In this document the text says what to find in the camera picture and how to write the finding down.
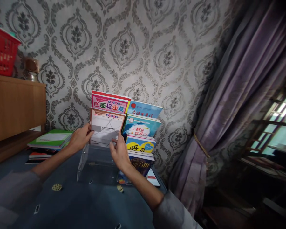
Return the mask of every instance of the blue book cover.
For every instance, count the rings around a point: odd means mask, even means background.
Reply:
[[[126,146],[128,150],[151,153],[156,146],[156,141],[153,137],[127,134]]]
[[[154,164],[155,162],[153,156],[148,157],[148,156],[135,155],[132,153],[128,154],[131,164],[138,170],[139,173],[141,173],[144,177],[146,177],[152,164]],[[117,182],[119,184],[131,184],[131,182],[128,180],[128,178],[122,171],[119,171],[118,173]]]
[[[134,134],[153,137],[160,125],[161,122],[159,119],[127,114],[123,136],[126,138],[127,134]]]
[[[151,105],[147,103],[130,101],[130,106],[127,113],[133,115],[140,115],[149,118],[158,118],[159,114],[163,110],[162,107]]]

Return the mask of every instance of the damask wallpaper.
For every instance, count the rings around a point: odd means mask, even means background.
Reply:
[[[0,0],[3,28],[21,40],[13,77],[47,84],[47,127],[89,120],[91,91],[162,106],[154,151],[166,180],[192,135],[240,4],[235,0]]]

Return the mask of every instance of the red plastic basket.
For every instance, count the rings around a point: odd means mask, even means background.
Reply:
[[[11,76],[21,42],[0,28],[0,75]]]

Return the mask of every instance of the person's right hand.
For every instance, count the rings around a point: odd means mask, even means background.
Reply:
[[[112,139],[112,142],[109,144],[111,156],[119,170],[124,173],[124,171],[127,168],[132,167],[132,165],[129,160],[127,146],[121,132],[119,132],[118,140]]]

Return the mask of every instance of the sleeve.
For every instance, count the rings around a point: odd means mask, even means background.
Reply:
[[[0,180],[0,228],[12,225],[41,190],[40,178],[31,171],[9,173]]]
[[[202,229],[171,191],[165,194],[163,201],[154,211],[153,225],[155,229]]]

